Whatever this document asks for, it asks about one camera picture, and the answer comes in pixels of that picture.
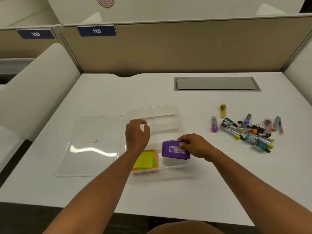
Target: purple packet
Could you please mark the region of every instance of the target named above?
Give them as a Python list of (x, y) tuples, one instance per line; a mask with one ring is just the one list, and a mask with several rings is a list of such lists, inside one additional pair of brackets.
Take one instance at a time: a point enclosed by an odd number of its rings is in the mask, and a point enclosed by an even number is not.
[(161, 156), (179, 159), (190, 159), (190, 153), (179, 147), (179, 143), (181, 142), (183, 143), (183, 141), (178, 140), (164, 141)]

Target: person's left hand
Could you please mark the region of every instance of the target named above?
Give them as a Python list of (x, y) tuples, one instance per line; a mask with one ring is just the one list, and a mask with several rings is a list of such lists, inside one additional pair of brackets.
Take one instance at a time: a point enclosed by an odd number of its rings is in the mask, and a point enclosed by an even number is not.
[[(140, 128), (141, 124), (144, 124), (144, 131)], [(126, 141), (128, 150), (134, 150), (141, 154), (149, 142), (149, 137), (149, 126), (145, 120), (131, 120), (130, 123), (126, 125)]]

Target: red concentric circle pattern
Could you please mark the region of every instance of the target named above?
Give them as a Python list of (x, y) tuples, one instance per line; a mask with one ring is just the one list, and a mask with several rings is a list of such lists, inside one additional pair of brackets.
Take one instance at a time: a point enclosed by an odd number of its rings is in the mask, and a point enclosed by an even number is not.
[(97, 1), (102, 7), (105, 8), (110, 8), (115, 2), (115, 0), (97, 0)]

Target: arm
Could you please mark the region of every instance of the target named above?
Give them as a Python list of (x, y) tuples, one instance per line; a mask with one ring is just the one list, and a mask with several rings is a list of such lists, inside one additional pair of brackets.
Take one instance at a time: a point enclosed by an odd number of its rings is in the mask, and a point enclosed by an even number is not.
[[(140, 129), (141, 124), (145, 124), (144, 132)], [(128, 150), (86, 185), (60, 212), (44, 234), (102, 234), (149, 137), (146, 121), (131, 120), (126, 126)]]
[(312, 233), (312, 213), (260, 180), (203, 137), (190, 134), (177, 140), (195, 157), (212, 162), (261, 233)]

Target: blue number plate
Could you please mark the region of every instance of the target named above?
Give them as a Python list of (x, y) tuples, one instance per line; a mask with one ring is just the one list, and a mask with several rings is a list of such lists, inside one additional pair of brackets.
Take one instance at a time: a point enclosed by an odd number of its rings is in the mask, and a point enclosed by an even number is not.
[(78, 26), (77, 29), (81, 37), (116, 36), (117, 35), (114, 25)]
[(51, 29), (16, 30), (23, 39), (55, 39)]

